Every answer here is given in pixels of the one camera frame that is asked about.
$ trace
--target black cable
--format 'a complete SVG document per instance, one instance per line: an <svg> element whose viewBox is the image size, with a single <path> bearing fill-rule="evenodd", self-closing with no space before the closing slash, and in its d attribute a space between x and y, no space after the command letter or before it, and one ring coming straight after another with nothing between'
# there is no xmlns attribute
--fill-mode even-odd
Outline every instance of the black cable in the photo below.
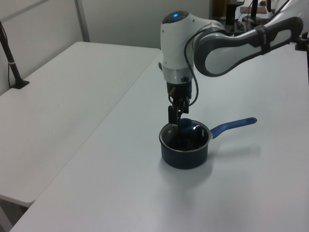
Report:
<svg viewBox="0 0 309 232"><path fill-rule="evenodd" d="M193 104L197 101L197 98L198 98L198 83L197 83L197 78L195 77L195 74L194 74L193 69L192 69L192 67L191 67L191 64L190 64L190 62L189 62L189 60L188 60L188 56L187 56L187 46L189 45L189 43L191 42L191 40L193 40L198 34L204 32L204 31L206 31L206 30L207 30L207 29L199 30L197 33L195 33L193 36L191 36L191 38L187 41L187 43L186 43L185 46L184 46L184 51L183 51L183 53L184 53L184 58L185 58L185 61L187 62L187 65L188 65L188 67L189 67L189 70L190 70L190 72L191 72L191 74L192 74L192 76L193 76L193 79L194 79L194 82L195 82L195 86L196 86L196 89L197 89L196 96L195 96L193 102L191 102L191 103L189 104L189 106L193 105Z"/></svg>
<svg viewBox="0 0 309 232"><path fill-rule="evenodd" d="M7 37L7 35L6 35L5 29L4 29L4 27L3 27L2 23L1 23L1 21L0 21L0 27L1 27L1 30L2 30L2 32L3 32L3 34L4 34L4 36L5 36L5 40L6 40L6 42L8 43L8 37ZM12 88L12 87L11 87L11 83L10 83L10 64L9 64L9 63L8 63L8 83L9 83L9 87Z"/></svg>
<svg viewBox="0 0 309 232"><path fill-rule="evenodd" d="M246 11L249 12L249 8L250 8L251 4L248 6L248 8L245 10L245 12L246 12ZM240 19L240 17L241 17L242 15L243 15L243 13L240 14L240 16L238 17L237 21L239 21L239 19Z"/></svg>
<svg viewBox="0 0 309 232"><path fill-rule="evenodd" d="M172 100L170 99L170 95L169 95L169 102L173 104Z"/></svg>
<svg viewBox="0 0 309 232"><path fill-rule="evenodd" d="M11 83L10 83L10 64L8 64L8 83L9 83L9 87L11 87Z"/></svg>
<svg viewBox="0 0 309 232"><path fill-rule="evenodd" d="M252 5L253 1L250 3L249 7L248 7L248 13L247 13L247 22L246 22L246 30L248 30L248 18L249 18L249 10L250 10L250 6Z"/></svg>
<svg viewBox="0 0 309 232"><path fill-rule="evenodd" d="M272 16L271 19L273 19L274 17L276 17L277 14L280 13L280 11L283 9L283 7L285 7L286 4L288 4L289 1L290 1L290 0L286 0L286 2L277 10L277 12L274 13L274 15Z"/></svg>

